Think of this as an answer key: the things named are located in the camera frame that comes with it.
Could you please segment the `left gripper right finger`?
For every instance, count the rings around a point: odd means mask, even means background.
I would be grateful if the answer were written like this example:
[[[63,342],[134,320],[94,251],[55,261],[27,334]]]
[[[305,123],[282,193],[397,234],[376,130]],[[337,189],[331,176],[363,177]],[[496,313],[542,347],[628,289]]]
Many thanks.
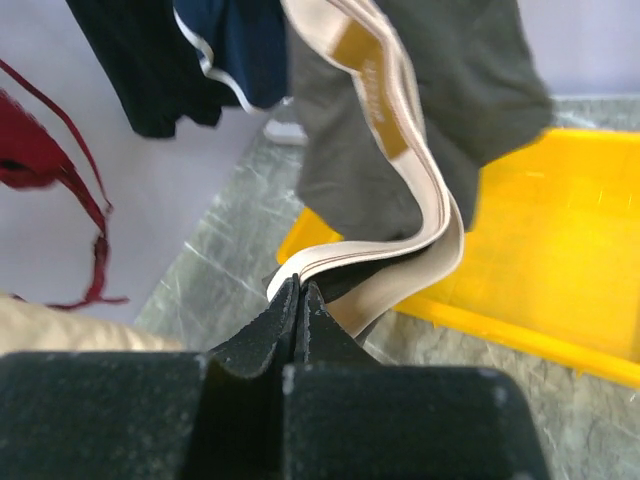
[[[546,479],[529,404],[505,372],[388,366],[330,316],[319,289],[300,301],[283,370],[286,479]]]

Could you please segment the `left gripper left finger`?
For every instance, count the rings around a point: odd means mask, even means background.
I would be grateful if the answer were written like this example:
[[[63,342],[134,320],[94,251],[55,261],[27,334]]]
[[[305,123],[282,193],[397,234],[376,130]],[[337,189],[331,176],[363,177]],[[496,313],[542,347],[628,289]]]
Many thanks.
[[[300,295],[287,280],[204,352],[20,352],[1,361],[5,479],[275,479],[281,374]]]

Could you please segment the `brown beige underwear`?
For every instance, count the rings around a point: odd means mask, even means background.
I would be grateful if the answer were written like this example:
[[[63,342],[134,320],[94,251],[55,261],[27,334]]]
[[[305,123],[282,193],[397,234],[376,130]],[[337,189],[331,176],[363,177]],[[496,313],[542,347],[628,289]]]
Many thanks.
[[[273,275],[318,285],[359,336],[452,274],[481,169],[537,140],[552,106],[514,1],[287,1],[298,193],[342,235]]]

